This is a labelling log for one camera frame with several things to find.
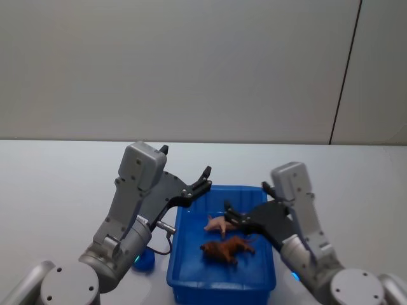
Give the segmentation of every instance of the blue plastic tray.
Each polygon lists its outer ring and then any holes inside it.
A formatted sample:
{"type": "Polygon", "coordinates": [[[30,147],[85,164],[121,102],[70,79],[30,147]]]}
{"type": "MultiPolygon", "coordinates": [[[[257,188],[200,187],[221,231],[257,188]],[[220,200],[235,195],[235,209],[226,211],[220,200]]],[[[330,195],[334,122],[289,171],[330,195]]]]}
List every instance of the blue plastic tray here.
{"type": "MultiPolygon", "coordinates": [[[[223,202],[229,200],[241,213],[267,200],[260,187],[212,186],[189,209],[178,208],[174,247],[167,271],[167,283],[181,304],[248,305],[266,304],[275,287],[272,248],[262,236],[252,236],[256,254],[237,254],[237,267],[208,261],[199,246],[221,240],[219,233],[204,231],[208,214],[223,214],[223,202]]],[[[232,231],[226,235],[241,235],[232,231]]]]}

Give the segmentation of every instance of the white table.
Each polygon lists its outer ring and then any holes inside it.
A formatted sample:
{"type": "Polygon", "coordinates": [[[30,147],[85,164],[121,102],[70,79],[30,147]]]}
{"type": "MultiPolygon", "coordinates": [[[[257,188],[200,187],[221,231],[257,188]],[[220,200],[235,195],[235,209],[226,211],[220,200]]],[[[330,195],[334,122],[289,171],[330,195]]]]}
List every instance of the white table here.
{"type": "MultiPolygon", "coordinates": [[[[124,142],[0,141],[0,300],[43,260],[75,261],[114,194],[124,142]]],[[[161,143],[152,144],[159,148],[161,143]]],[[[348,267],[407,279],[407,147],[169,144],[166,169],[192,183],[206,165],[215,184],[259,186],[270,170],[302,161],[316,193],[322,227],[348,267]]],[[[174,223],[175,209],[165,216],[174,223]]],[[[156,230],[150,245],[164,249],[156,230]]],[[[316,304],[275,253],[277,287],[270,304],[316,304]]],[[[173,304],[157,255],[150,275],[129,271],[109,304],[173,304]]]]}

